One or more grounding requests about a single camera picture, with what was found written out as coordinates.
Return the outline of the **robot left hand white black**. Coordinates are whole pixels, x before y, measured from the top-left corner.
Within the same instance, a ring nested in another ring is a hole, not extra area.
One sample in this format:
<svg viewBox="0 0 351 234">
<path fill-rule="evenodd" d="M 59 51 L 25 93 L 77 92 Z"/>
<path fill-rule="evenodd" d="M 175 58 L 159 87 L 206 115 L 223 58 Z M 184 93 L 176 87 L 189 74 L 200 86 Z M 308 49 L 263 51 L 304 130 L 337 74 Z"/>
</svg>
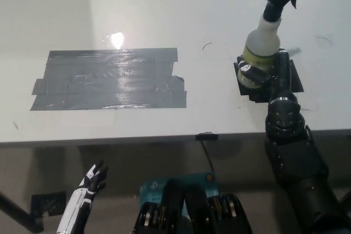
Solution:
<svg viewBox="0 0 351 234">
<path fill-rule="evenodd" d="M 56 233 L 84 233 L 94 198 L 106 186 L 108 168 L 100 161 L 86 172 L 67 203 Z"/>
</svg>

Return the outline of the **robot right hand white black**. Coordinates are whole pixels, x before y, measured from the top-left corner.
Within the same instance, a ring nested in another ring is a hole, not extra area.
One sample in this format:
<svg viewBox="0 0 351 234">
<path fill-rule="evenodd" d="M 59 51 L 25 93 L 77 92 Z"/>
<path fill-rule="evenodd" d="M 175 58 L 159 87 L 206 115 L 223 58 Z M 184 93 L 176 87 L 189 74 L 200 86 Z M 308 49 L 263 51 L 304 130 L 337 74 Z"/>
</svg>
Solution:
<svg viewBox="0 0 351 234">
<path fill-rule="evenodd" d="M 234 64 L 241 95 L 251 101 L 271 103 L 276 99 L 296 101 L 292 91 L 291 63 L 288 51 L 280 49 L 273 66 L 264 71 L 247 63 L 242 56 Z"/>
</svg>

